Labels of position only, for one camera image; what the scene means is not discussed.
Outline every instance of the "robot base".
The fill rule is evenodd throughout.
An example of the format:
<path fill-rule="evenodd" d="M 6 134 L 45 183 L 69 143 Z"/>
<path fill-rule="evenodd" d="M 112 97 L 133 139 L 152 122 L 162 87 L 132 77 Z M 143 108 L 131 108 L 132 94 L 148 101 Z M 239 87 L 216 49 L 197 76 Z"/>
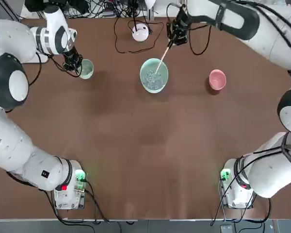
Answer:
<path fill-rule="evenodd" d="M 66 190 L 54 190 L 54 198 L 56 202 L 56 209 L 71 210 L 83 209 L 85 203 L 85 184 L 79 182 L 80 176 L 85 179 L 85 172 L 82 170 L 81 165 L 75 161 L 70 160 L 72 165 L 72 177 Z"/>
<path fill-rule="evenodd" d="M 149 36 L 149 28 L 144 23 L 138 23 L 136 26 L 137 31 L 135 26 L 132 28 L 132 37 L 138 42 L 145 41 Z"/>
<path fill-rule="evenodd" d="M 226 191 L 227 187 L 234 179 L 234 164 L 236 159 L 228 160 L 223 170 L 221 171 L 221 196 Z M 229 190 L 226 192 L 225 197 L 223 198 L 223 206 L 231 209 L 245 209 L 248 202 L 252 202 L 252 194 L 253 190 L 245 189 L 241 187 L 236 180 L 233 181 Z"/>

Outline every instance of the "wire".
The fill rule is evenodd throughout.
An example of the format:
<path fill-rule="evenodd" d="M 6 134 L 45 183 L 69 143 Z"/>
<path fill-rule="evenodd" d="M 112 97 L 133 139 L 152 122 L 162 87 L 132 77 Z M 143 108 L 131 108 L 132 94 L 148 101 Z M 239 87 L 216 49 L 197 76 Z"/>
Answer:
<path fill-rule="evenodd" d="M 118 227 L 120 228 L 120 233 L 122 233 L 122 226 L 121 224 L 117 221 Z"/>
<path fill-rule="evenodd" d="M 195 28 L 194 30 L 197 30 L 197 29 L 203 28 L 203 27 L 205 27 L 205 26 L 206 26 L 206 25 L 201 26 L 201 27 L 199 27 L 199 28 Z M 191 31 L 192 31 L 192 30 L 189 30 L 189 44 L 190 44 L 190 49 L 191 49 L 192 53 L 193 53 L 195 56 L 202 55 L 202 54 L 207 50 L 208 45 L 209 45 L 209 42 L 210 42 L 211 26 L 209 26 L 208 39 L 207 39 L 206 46 L 205 46 L 205 48 L 204 48 L 201 52 L 199 52 L 199 53 L 194 52 L 194 50 L 193 50 L 193 48 L 192 48 L 192 42 L 191 42 Z"/>
<path fill-rule="evenodd" d="M 219 179 L 219 183 L 218 183 L 218 192 L 219 192 L 219 197 L 220 199 L 222 198 L 222 193 L 221 193 L 221 179 Z M 221 207 L 222 207 L 222 212 L 223 212 L 223 222 L 226 221 L 226 216 L 225 216 L 225 211 L 224 211 L 224 206 L 223 203 L 221 203 Z"/>
<path fill-rule="evenodd" d="M 136 24 L 136 7 L 135 7 L 135 5 L 137 5 L 137 1 L 136 0 L 132 0 L 132 5 L 133 5 L 133 7 L 132 7 L 132 17 L 133 17 L 133 19 L 134 19 L 134 25 L 135 25 L 135 30 L 137 31 L 137 24 Z"/>
<path fill-rule="evenodd" d="M 147 20 L 146 20 L 146 17 L 145 17 L 145 14 L 144 14 L 144 6 L 141 4 L 141 10 L 142 10 L 142 15 L 144 17 L 144 20 L 145 20 L 145 23 L 147 24 L 147 27 L 149 28 L 149 33 L 152 34 L 152 30 L 150 28 L 150 25 L 148 24 Z"/>
<path fill-rule="evenodd" d="M 87 180 L 85 180 L 85 182 L 90 186 L 90 189 L 92 191 L 93 197 L 95 197 L 95 195 L 94 195 L 94 189 L 93 189 L 91 183 L 89 183 Z M 96 210 L 96 205 L 95 205 L 95 222 L 97 222 L 96 213 L 97 213 L 97 210 Z"/>
<path fill-rule="evenodd" d="M 37 54 L 37 56 L 38 56 L 38 58 L 39 58 L 39 64 L 40 64 L 40 66 L 39 66 L 39 71 L 38 71 L 38 73 L 37 73 L 37 75 L 36 75 L 36 77 L 35 77 L 35 79 L 31 82 L 31 83 L 29 83 L 29 86 L 31 86 L 32 84 L 34 84 L 35 83 L 35 81 L 37 81 L 37 79 L 39 78 L 39 76 L 40 76 L 40 73 L 41 73 L 41 70 L 42 70 L 42 62 L 41 62 L 41 57 L 40 57 L 40 55 L 38 54 L 38 52 L 36 52 L 35 54 Z"/>
<path fill-rule="evenodd" d="M 210 223 L 211 226 L 213 226 L 214 222 L 215 222 L 216 219 L 217 219 L 217 216 L 218 216 L 218 213 L 219 213 L 219 210 L 220 210 L 221 203 L 222 203 L 223 198 L 225 197 L 225 195 L 226 195 L 228 189 L 231 187 L 231 185 L 232 185 L 232 183 L 234 182 L 234 180 L 236 180 L 236 178 L 237 178 L 237 177 L 242 173 L 242 171 L 244 171 L 247 167 L 249 167 L 251 164 L 253 164 L 254 162 L 256 162 L 256 161 L 258 161 L 258 160 L 260 160 L 260 159 L 263 159 L 263 158 L 266 158 L 266 157 L 270 157 L 270 156 L 273 156 L 273 155 L 277 155 L 277 154 L 281 154 L 281 151 L 277 151 L 277 152 L 273 152 L 273 153 L 270 153 L 270 154 L 262 155 L 262 156 L 260 156 L 260 157 L 258 157 L 258 158 L 256 158 L 256 159 L 252 160 L 251 162 L 249 162 L 249 163 L 248 163 L 246 166 L 244 166 L 244 167 L 243 167 L 243 168 L 242 168 L 242 169 L 241 169 L 237 174 L 235 174 L 235 177 L 232 179 L 231 183 L 227 186 L 227 188 L 226 188 L 224 194 L 222 195 L 222 198 L 221 198 L 220 203 L 219 203 L 219 206 L 218 206 L 218 208 L 217 208 L 217 212 L 216 212 L 216 214 L 215 214 L 215 217 L 214 217 L 214 219 L 213 219 L 213 220 L 211 221 L 211 223 Z M 270 206 L 269 206 L 269 213 L 268 213 L 267 217 L 269 217 L 270 212 L 271 212 L 271 201 L 270 201 L 270 199 L 269 199 L 269 204 L 270 204 Z M 248 221 L 250 221 L 250 222 L 254 222 L 254 223 L 260 223 L 260 221 L 254 221 L 254 220 L 248 220 Z"/>
<path fill-rule="evenodd" d="M 28 19 L 28 18 L 25 18 L 25 17 L 20 16 L 20 15 L 18 15 L 18 14 L 16 14 L 16 16 L 19 17 L 19 18 L 21 18 L 21 19 Z"/>
<path fill-rule="evenodd" d="M 110 221 L 109 221 L 109 220 L 104 216 L 104 214 L 103 214 L 103 212 L 102 212 L 102 210 L 101 210 L 101 208 L 100 208 L 98 202 L 96 201 L 95 196 L 94 196 L 93 194 L 91 194 L 91 192 L 89 192 L 88 190 L 85 190 L 85 192 L 86 192 L 88 195 L 90 195 L 90 197 L 92 198 L 92 200 L 93 200 L 95 206 L 97 207 L 97 209 L 98 209 L 98 211 L 99 211 L 99 213 L 100 213 L 102 219 L 103 219 L 106 223 L 111 223 L 111 222 L 110 222 Z"/>
<path fill-rule="evenodd" d="M 277 150 L 277 149 L 281 149 L 281 146 L 269 148 L 269 149 L 266 149 L 266 150 L 259 150 L 259 151 L 253 152 L 253 154 L 261 154 L 261 153 L 264 153 L 264 152 L 269 152 L 269 151 L 273 151 L 273 150 Z"/>
<path fill-rule="evenodd" d="M 246 213 L 246 210 L 248 209 L 249 204 L 250 204 L 251 201 L 252 201 L 253 195 L 254 195 L 254 193 L 252 192 L 251 198 L 249 199 L 248 203 L 246 204 L 246 208 L 245 208 L 245 210 L 243 211 L 242 217 L 241 217 L 239 220 L 237 220 L 237 221 L 233 221 L 234 223 L 239 223 L 239 222 L 242 221 L 243 216 L 244 216 L 244 214 Z"/>
<path fill-rule="evenodd" d="M 48 55 L 48 58 L 51 59 L 53 61 L 53 63 L 55 64 L 55 66 L 62 72 L 67 73 L 68 75 L 72 76 L 72 77 L 79 77 L 81 75 L 81 71 L 83 69 L 82 64 L 81 64 L 81 71 L 79 72 L 78 70 L 75 70 L 76 73 L 79 73 L 78 75 L 73 75 L 70 72 L 68 72 L 66 69 L 64 69 L 58 62 L 56 62 L 56 60 L 53 58 L 53 55 Z"/>
<path fill-rule="evenodd" d="M 264 5 L 264 4 L 261 4 L 261 3 L 258 3 L 258 2 L 251 2 L 251 1 L 237 1 L 236 3 L 238 4 L 248 4 L 248 5 L 255 5 L 255 6 L 259 6 L 259 7 L 262 7 L 270 12 L 272 12 L 274 15 L 276 15 L 280 20 L 282 20 L 284 23 L 286 23 L 290 28 L 291 28 L 291 23 L 285 19 L 281 14 L 279 14 L 277 11 L 275 11 L 274 9 Z"/>
<path fill-rule="evenodd" d="M 251 220 L 251 219 L 246 219 L 247 222 L 252 222 L 252 223 L 263 223 L 266 222 L 270 215 L 271 215 L 271 211 L 272 211 L 272 200 L 270 198 L 268 198 L 268 213 L 267 216 L 263 219 L 263 220 Z"/>
<path fill-rule="evenodd" d="M 9 177 L 11 177 L 13 180 L 15 180 L 16 182 L 18 183 L 21 183 L 23 185 L 26 185 L 26 186 L 30 186 L 30 187 L 34 187 L 31 183 L 29 182 L 26 182 L 26 181 L 22 181 L 20 179 L 18 179 L 17 177 L 13 176 L 10 172 L 6 172 L 6 174 L 8 174 Z"/>
<path fill-rule="evenodd" d="M 287 39 L 287 37 L 281 31 L 281 29 L 277 26 L 277 24 L 275 24 L 274 21 L 272 21 L 272 19 L 263 10 L 261 10 L 259 7 L 255 6 L 255 5 L 251 5 L 251 6 L 253 8 L 255 8 L 257 11 L 259 11 L 275 27 L 275 29 L 278 31 L 278 33 L 281 35 L 281 37 L 284 39 L 284 41 L 286 42 L 288 47 L 291 48 L 291 42 Z"/>
<path fill-rule="evenodd" d="M 263 229 L 263 232 L 265 231 L 265 223 L 261 223 L 261 225 L 259 227 L 253 227 L 253 228 L 243 228 L 241 229 L 238 233 L 241 233 L 241 231 L 244 231 L 244 230 L 256 230 L 256 229 L 260 229 L 262 227 L 262 225 L 264 224 L 264 229 Z M 237 233 L 237 230 L 236 230 L 236 223 L 234 223 L 234 229 L 235 229 L 235 233 Z"/>
<path fill-rule="evenodd" d="M 253 192 L 253 200 L 252 200 L 252 202 L 251 202 L 251 206 L 253 205 L 253 203 L 255 202 L 255 200 L 256 200 L 256 197 L 257 197 L 257 195 L 255 194 L 255 193 Z M 238 223 L 238 222 L 240 222 L 242 219 L 243 219 L 243 216 L 244 216 L 244 213 L 243 213 L 243 215 L 242 215 L 242 217 L 241 217 L 241 219 L 240 220 L 237 220 L 237 219 L 226 219 L 226 221 L 227 222 L 235 222 L 235 223 Z"/>
<path fill-rule="evenodd" d="M 141 53 L 141 52 L 145 52 L 145 51 L 148 51 L 148 50 L 151 50 L 151 49 L 153 49 L 154 47 L 155 47 L 155 43 L 156 43 L 156 41 L 159 39 L 159 37 L 160 37 L 160 35 L 161 35 L 161 33 L 162 33 L 162 31 L 163 31 L 163 29 L 164 29 L 164 24 L 163 24 L 163 22 L 158 22 L 158 23 L 149 23 L 149 24 L 161 24 L 162 25 L 162 29 L 161 29 L 161 31 L 160 31 L 160 33 L 158 34 L 158 36 L 156 37 L 156 39 L 154 40 L 154 43 L 153 43 L 153 46 L 152 47 L 150 47 L 150 48 L 146 48 L 146 49 L 141 49 L 141 50 L 137 50 L 137 51 L 120 51 L 118 48 L 117 48 L 117 46 L 116 46 L 116 43 L 117 43 L 117 34 L 116 34 L 116 23 L 117 23 L 117 21 L 119 20 L 120 18 L 118 17 L 118 18 L 116 18 L 116 20 L 115 20 L 115 23 L 114 23 L 114 28 L 113 28 L 113 30 L 114 30 L 114 35 L 115 35 L 115 43 L 114 43 L 114 47 L 115 47 L 115 49 L 116 49 L 116 51 L 118 52 L 118 53 L 121 53 L 121 54 L 125 54 L 125 53 L 131 53 L 131 54 L 137 54 L 137 53 Z"/>
<path fill-rule="evenodd" d="M 196 27 L 196 28 L 191 28 L 190 31 L 195 31 L 195 30 L 197 30 L 197 29 L 205 28 L 205 27 L 208 27 L 208 26 L 209 26 L 209 25 L 198 26 L 198 27 Z"/>
<path fill-rule="evenodd" d="M 45 191 L 45 190 L 41 190 L 41 191 L 44 192 L 45 195 L 47 196 L 48 201 L 49 201 L 49 203 L 50 203 L 50 205 L 51 205 L 51 207 L 52 207 L 52 210 L 53 210 L 53 212 L 54 212 L 56 218 L 57 218 L 57 219 L 58 219 L 62 224 L 66 225 L 66 226 L 84 226 L 84 227 L 90 227 L 90 228 L 93 229 L 93 231 L 94 231 L 94 233 L 95 233 L 95 228 L 94 228 L 93 226 L 91 226 L 91 225 L 88 225 L 88 224 L 80 224 L 80 223 L 71 223 L 71 221 L 63 220 L 63 219 L 62 219 L 62 218 L 57 214 L 57 211 L 56 211 L 56 209 L 55 209 L 55 207 L 54 207 L 54 204 L 52 203 L 51 199 L 49 198 L 49 195 L 48 195 L 47 191 Z"/>
<path fill-rule="evenodd" d="M 12 109 L 10 109 L 10 110 L 8 110 L 8 111 L 5 111 L 5 113 L 10 113 L 11 111 L 13 111 L 14 110 L 14 108 L 12 108 Z"/>
<path fill-rule="evenodd" d="M 71 11 L 73 12 L 74 15 L 70 14 L 69 9 L 67 10 L 65 17 L 69 19 L 75 19 L 75 18 L 96 18 L 98 17 L 103 11 L 101 8 L 104 7 L 104 4 L 106 3 L 106 0 L 99 0 L 98 2 L 95 2 L 94 0 L 88 0 L 87 3 L 89 4 L 89 14 L 87 16 L 82 15 L 80 12 L 78 13 L 77 10 L 75 10 L 73 7 L 70 7 Z"/>
<path fill-rule="evenodd" d="M 13 20 L 13 21 L 15 21 L 15 18 L 17 19 L 17 21 L 18 22 L 20 22 L 20 19 L 19 18 L 17 18 L 17 14 L 13 11 L 13 9 L 10 7 L 10 5 L 5 1 L 5 0 L 0 0 L 0 5 L 1 5 L 1 7 L 6 11 L 6 13 L 11 17 L 11 19 Z"/>

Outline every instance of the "pink bowl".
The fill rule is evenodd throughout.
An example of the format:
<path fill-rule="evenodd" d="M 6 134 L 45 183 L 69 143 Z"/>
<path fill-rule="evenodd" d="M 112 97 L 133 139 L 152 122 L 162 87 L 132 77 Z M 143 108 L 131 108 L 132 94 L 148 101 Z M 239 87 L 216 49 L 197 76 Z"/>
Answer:
<path fill-rule="evenodd" d="M 219 69 L 214 69 L 209 75 L 209 84 L 213 90 L 221 90 L 226 85 L 225 74 Z"/>

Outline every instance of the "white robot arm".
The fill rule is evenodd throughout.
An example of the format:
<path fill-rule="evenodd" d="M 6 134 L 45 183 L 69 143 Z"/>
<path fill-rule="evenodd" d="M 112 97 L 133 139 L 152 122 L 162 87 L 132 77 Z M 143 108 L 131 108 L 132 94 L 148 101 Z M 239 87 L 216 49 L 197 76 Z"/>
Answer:
<path fill-rule="evenodd" d="M 259 3 L 187 0 L 186 9 L 171 4 L 179 8 L 179 13 L 173 21 L 173 31 L 167 33 L 171 40 L 176 39 L 170 44 L 186 43 L 191 24 L 204 22 L 234 35 L 291 75 L 291 6 L 266 6 L 269 11 L 256 4 Z M 291 89 L 281 98 L 277 113 L 288 133 L 278 133 L 256 152 L 226 162 L 221 172 L 225 206 L 246 208 L 253 192 L 271 198 L 291 183 Z"/>
<path fill-rule="evenodd" d="M 67 36 L 65 19 L 58 17 L 60 15 L 62 13 L 58 11 L 54 15 L 47 15 L 48 21 L 51 19 L 51 22 L 56 22 L 56 27 L 47 27 L 51 54 L 72 52 L 75 55 L 73 43 L 69 43 L 71 36 Z M 64 20 L 62 26 L 59 26 L 57 18 Z M 63 33 L 60 32 L 61 27 L 65 29 Z M 15 21 L 0 20 L 0 167 L 39 189 L 54 190 L 58 209 L 77 209 L 84 201 L 81 180 L 85 179 L 85 173 L 80 164 L 52 156 L 34 146 L 31 139 L 4 112 L 5 109 L 21 106 L 27 99 L 29 85 L 22 63 L 35 56 L 38 43 L 37 34 L 34 36 L 33 31 L 37 30 Z M 59 37 L 61 49 L 54 50 L 58 48 L 56 41 Z M 65 59 L 74 68 L 79 62 L 72 63 L 73 56 Z"/>
<path fill-rule="evenodd" d="M 78 72 L 83 57 L 78 54 L 74 46 L 77 31 L 68 28 L 58 6 L 48 5 L 44 10 L 44 15 L 47 26 L 31 28 L 39 52 L 49 55 L 62 54 L 65 58 L 64 69 Z"/>

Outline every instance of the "table surface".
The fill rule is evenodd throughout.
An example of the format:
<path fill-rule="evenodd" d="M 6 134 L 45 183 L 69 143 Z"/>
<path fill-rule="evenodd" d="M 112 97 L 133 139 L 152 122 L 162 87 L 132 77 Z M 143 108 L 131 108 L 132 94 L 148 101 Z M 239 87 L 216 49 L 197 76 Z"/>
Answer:
<path fill-rule="evenodd" d="M 161 28 L 151 26 L 153 35 L 137 43 L 127 21 L 120 19 L 116 27 L 120 50 L 151 46 Z M 26 103 L 8 116 L 38 147 L 81 163 L 107 218 L 210 219 L 226 160 L 256 150 L 284 130 L 276 108 L 291 78 L 236 38 L 213 29 L 202 56 L 193 56 L 188 44 L 168 52 L 168 83 L 161 93 L 149 94 L 139 70 L 145 60 L 161 57 L 166 31 L 150 51 L 119 54 L 114 22 L 68 20 L 78 31 L 78 52 L 94 63 L 94 77 L 73 78 L 48 62 Z M 24 23 L 45 25 L 43 20 Z M 192 33 L 196 51 L 205 46 L 207 34 L 207 29 Z M 24 67 L 32 80 L 39 65 Z M 206 85 L 213 69 L 227 76 L 219 95 L 211 95 Z M 291 218 L 291 184 L 272 200 L 271 218 Z M 257 199 L 246 217 L 264 218 L 267 204 Z M 88 201 L 85 210 L 61 214 L 93 219 L 94 206 Z M 241 211 L 227 214 L 239 218 Z M 0 169 L 0 218 L 55 217 L 42 192 L 17 184 Z"/>

